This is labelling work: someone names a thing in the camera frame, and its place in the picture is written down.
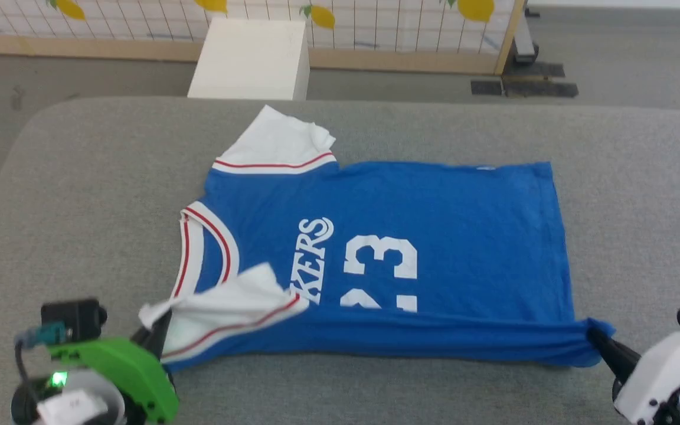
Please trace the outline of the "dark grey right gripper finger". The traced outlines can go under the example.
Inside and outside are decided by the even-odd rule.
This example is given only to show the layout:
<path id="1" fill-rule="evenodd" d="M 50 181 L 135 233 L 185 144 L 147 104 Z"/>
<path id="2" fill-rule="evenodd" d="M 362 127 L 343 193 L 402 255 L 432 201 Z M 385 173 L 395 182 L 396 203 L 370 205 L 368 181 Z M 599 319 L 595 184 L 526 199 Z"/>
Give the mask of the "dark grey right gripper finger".
<path id="1" fill-rule="evenodd" d="M 600 353 L 602 360 L 613 372 L 616 381 L 626 384 L 640 360 L 640 354 L 599 328 L 589 328 L 587 339 Z"/>

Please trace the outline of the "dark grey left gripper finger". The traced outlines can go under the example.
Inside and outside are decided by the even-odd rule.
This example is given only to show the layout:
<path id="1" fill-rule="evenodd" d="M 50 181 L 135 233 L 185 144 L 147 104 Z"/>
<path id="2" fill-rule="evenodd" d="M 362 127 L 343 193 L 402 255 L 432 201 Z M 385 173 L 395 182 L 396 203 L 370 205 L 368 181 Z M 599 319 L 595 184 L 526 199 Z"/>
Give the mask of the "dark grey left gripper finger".
<path id="1" fill-rule="evenodd" d="M 167 311 L 151 324 L 151 328 L 141 326 L 132 334 L 132 342 L 150 352 L 158 361 L 162 361 L 163 348 L 171 318 L 172 311 Z"/>

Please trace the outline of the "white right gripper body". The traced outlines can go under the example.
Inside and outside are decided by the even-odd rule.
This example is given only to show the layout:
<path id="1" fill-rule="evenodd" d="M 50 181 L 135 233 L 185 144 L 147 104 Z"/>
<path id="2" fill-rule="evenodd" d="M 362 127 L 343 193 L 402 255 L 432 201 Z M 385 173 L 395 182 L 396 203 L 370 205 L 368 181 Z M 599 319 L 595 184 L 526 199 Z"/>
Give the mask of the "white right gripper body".
<path id="1" fill-rule="evenodd" d="M 659 406 L 673 394 L 678 395 L 676 411 L 680 415 L 680 331 L 642 355 L 613 406 L 631 424 L 654 424 Z"/>

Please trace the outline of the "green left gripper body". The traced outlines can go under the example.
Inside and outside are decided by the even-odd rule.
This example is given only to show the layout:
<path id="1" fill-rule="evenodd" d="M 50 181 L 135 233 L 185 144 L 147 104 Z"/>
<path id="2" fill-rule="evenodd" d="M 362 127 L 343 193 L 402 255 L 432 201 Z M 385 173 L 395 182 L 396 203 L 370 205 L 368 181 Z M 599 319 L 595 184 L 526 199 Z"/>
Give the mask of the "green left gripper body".
<path id="1" fill-rule="evenodd" d="M 115 420 L 90 420 L 91 424 L 170 424 L 180 401 L 167 369 L 132 339 L 111 337 L 49 345 L 51 357 L 90 369 L 108 380 L 119 393 L 119 406 L 111 410 Z"/>

